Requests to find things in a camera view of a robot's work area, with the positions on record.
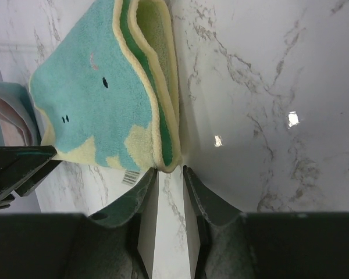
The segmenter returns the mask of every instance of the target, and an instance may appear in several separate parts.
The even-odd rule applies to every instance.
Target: turquoise towel
[[[140,3],[152,3],[158,36],[147,38],[137,24],[146,12]],[[171,172],[181,153],[169,12],[163,0],[123,4],[95,1],[31,77],[35,105],[48,120],[42,145],[57,149],[55,159]],[[152,38],[168,51],[157,54]]]

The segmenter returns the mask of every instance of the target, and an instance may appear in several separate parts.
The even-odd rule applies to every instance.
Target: folded towel
[[[30,92],[48,122],[42,145],[57,149],[55,159],[164,172],[180,163],[176,58],[163,0],[95,1],[32,75]]]
[[[40,135],[36,125],[35,115],[29,93],[20,84],[0,82],[0,120],[5,129],[0,126],[0,133],[4,133],[4,139],[11,145],[32,146],[38,145]],[[20,135],[19,141],[10,140],[13,135],[6,135],[5,131],[13,126]]]

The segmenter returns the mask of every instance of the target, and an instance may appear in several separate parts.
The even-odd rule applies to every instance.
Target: black dot eye
[[[104,83],[104,86],[106,88],[109,88],[109,85],[107,84],[107,81],[106,81],[106,79],[104,77],[102,78],[102,82]]]

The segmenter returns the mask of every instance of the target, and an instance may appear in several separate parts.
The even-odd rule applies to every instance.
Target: barcode label
[[[134,186],[139,177],[140,177],[140,173],[136,171],[126,170],[126,172],[124,173],[122,183],[128,186]]]

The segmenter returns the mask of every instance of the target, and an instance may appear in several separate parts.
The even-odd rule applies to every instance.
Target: towel
[[[22,85],[0,81],[0,123],[0,146],[33,146],[40,143],[29,93]],[[8,133],[12,127],[19,134],[18,140]]]
[[[180,163],[177,66],[163,0],[97,0],[31,76],[54,159],[170,173]]]

